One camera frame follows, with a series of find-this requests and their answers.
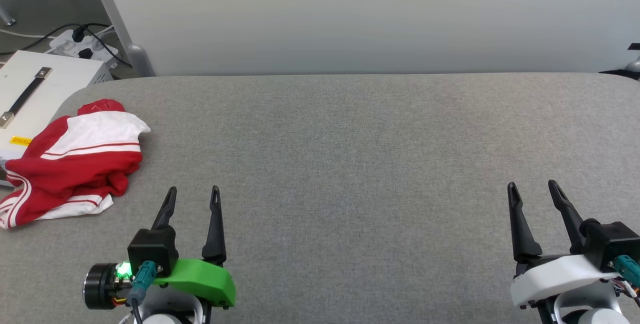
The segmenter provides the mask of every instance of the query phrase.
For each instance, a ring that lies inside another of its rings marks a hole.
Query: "red jacket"
[[[115,100],[63,116],[33,138],[22,158],[6,162],[7,180],[22,186],[0,201],[0,227],[32,220],[98,214],[124,194],[142,161],[138,135],[151,131]]]

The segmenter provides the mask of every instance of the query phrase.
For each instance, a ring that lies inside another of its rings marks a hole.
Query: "wire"
[[[131,299],[131,308],[133,310],[133,317],[135,317],[135,324],[142,324],[140,308],[138,308],[138,299]]]
[[[103,24],[103,23],[86,23],[84,25],[87,26],[87,27],[95,26],[95,27],[103,27],[103,28],[107,28],[107,29],[114,27],[113,25],[107,25],[107,24]]]
[[[129,68],[133,68],[133,65],[129,64],[128,62],[126,62],[125,60],[122,60],[121,58],[119,58],[116,54],[114,54],[114,52],[111,51],[111,49],[109,49],[109,46],[107,46],[107,44],[105,44],[105,42],[100,39],[100,37],[96,34],[94,34],[94,32],[92,32],[91,30],[89,30],[89,28],[85,27],[84,30],[86,30],[87,32],[89,32],[90,35],[92,35],[98,42],[100,42],[100,44],[102,44],[102,46],[105,48],[105,50],[107,52],[109,52],[109,54],[116,58],[116,60],[118,60],[118,62],[121,62],[122,64],[126,65]]]
[[[621,280],[611,279],[611,283],[613,283],[613,288],[615,289],[615,292],[622,293],[622,294],[626,295],[627,297],[629,296],[629,294],[627,293],[627,290],[626,290],[625,286],[622,284]]]
[[[103,30],[100,30],[99,32],[95,33],[96,35],[101,35],[101,34],[105,34],[107,32],[109,32],[110,30],[112,30],[114,28],[113,25],[110,25],[106,28],[104,28]]]
[[[626,292],[629,294],[628,296],[631,298],[637,298],[638,294],[636,294],[636,291],[634,290],[634,288],[631,287],[631,284],[629,283],[629,281],[626,280],[621,280],[622,281],[622,285],[624,285],[624,289],[626,289]]]
[[[99,23],[89,23],[89,24],[86,24],[86,25],[87,26],[107,26],[106,24],[99,24]],[[51,32],[49,32],[48,34],[42,36],[40,39],[34,41],[33,43],[28,44],[24,48],[21,48],[21,49],[18,49],[18,50],[19,51],[27,51],[27,50],[37,46],[38,44],[44,42],[46,39],[49,39],[50,36],[54,35],[56,32],[58,32],[59,30],[62,30],[64,28],[67,28],[67,27],[82,27],[82,26],[84,26],[84,25],[78,24],[78,23],[64,24],[64,25],[62,25],[60,27],[57,27],[57,28],[51,30]],[[0,55],[12,55],[14,53],[16,53],[16,50],[14,50],[12,52],[0,52]]]
[[[19,32],[13,32],[13,31],[9,31],[9,30],[4,30],[2,28],[0,28],[0,33],[9,34],[9,35],[15,35],[16,37],[23,37],[23,38],[35,38],[35,39],[46,38],[43,35],[20,34]]]
[[[113,302],[114,306],[122,306],[127,302],[127,299],[126,297],[122,297],[122,298],[112,297],[111,301]]]
[[[204,324],[211,324],[211,303],[206,302],[206,317],[204,319]]]
[[[108,30],[108,31],[101,31],[101,32],[97,32],[96,35],[98,35],[100,37],[100,39],[103,39],[104,37],[106,37],[109,34],[118,34],[116,32],[116,30],[112,29],[112,30]]]
[[[129,318],[131,317],[131,313],[128,313],[127,315],[124,315],[124,317],[118,322],[118,324],[125,324]]]

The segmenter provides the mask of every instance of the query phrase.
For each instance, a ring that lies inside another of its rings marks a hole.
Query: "floor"
[[[10,27],[0,24],[0,29],[21,34],[45,35],[69,23],[111,23],[100,0],[0,0],[0,5],[16,19],[16,23]],[[0,32],[0,53],[24,48],[35,40]],[[123,53],[116,35],[107,35],[104,41]],[[49,40],[46,40],[29,50],[42,53],[48,49],[50,49]],[[10,55],[0,55],[0,62],[6,62],[9,58]],[[111,73],[121,79],[137,76],[133,69],[124,65],[118,65],[118,68],[113,69]],[[0,199],[6,197],[11,191],[9,188],[0,186]]]

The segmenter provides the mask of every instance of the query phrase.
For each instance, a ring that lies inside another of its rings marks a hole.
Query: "gray table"
[[[640,231],[640,87],[597,74],[163,77],[94,85],[146,121],[144,161],[101,215],[0,232],[0,322],[115,324],[89,311],[94,263],[124,260],[167,189],[184,258],[222,194],[237,306],[215,323],[532,323],[513,308],[506,186],[547,253],[583,217]],[[626,299],[631,321],[640,310]]]

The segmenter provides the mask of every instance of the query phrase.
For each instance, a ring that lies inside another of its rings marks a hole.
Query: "teal cable connector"
[[[615,258],[615,271],[620,273],[626,281],[640,287],[640,265],[630,256],[620,255]]]
[[[131,290],[126,295],[126,303],[133,306],[133,300],[135,299],[138,304],[141,304],[147,296],[147,289],[154,282],[157,274],[158,269],[155,262],[151,260],[143,262],[137,274],[135,274],[133,283],[131,283]]]

